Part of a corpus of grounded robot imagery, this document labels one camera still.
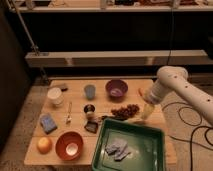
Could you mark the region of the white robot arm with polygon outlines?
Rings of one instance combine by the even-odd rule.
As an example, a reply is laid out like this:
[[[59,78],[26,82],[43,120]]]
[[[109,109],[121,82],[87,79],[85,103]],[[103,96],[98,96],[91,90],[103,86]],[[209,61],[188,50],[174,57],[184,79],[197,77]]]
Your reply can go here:
[[[157,80],[142,97],[148,104],[157,105],[168,93],[174,91],[213,126],[213,96],[189,83],[187,78],[185,68],[163,66],[157,71]]]

